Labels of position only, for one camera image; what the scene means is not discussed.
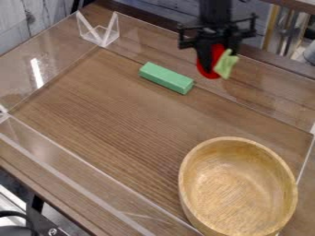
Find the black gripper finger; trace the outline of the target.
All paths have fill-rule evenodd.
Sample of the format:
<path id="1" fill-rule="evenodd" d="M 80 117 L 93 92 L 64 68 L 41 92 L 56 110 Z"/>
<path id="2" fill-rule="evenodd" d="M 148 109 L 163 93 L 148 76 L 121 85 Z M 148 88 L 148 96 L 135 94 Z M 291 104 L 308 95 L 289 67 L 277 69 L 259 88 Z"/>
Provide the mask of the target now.
<path id="1" fill-rule="evenodd" d="M 229 37 L 228 38 L 228 48 L 231 49 L 231 54 L 236 55 L 239 52 L 240 44 L 241 44 L 240 37 Z"/>
<path id="2" fill-rule="evenodd" d="M 199 39 L 195 49 L 197 70 L 201 73 L 209 74 L 212 72 L 212 45 L 205 39 Z"/>

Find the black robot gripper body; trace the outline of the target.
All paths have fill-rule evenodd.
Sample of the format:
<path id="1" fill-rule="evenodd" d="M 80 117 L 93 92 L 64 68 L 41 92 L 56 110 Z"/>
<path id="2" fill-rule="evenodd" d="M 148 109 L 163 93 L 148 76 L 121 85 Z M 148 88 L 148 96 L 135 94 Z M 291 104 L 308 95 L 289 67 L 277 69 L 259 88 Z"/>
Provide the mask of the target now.
<path id="1" fill-rule="evenodd" d="M 243 40 L 257 35 L 256 21 L 259 16 L 251 13 L 244 18 L 232 18 L 232 0 L 199 0 L 199 15 L 195 21 L 180 24 L 179 48 L 195 48 L 199 39 L 205 39 L 228 49 L 228 38 Z"/>

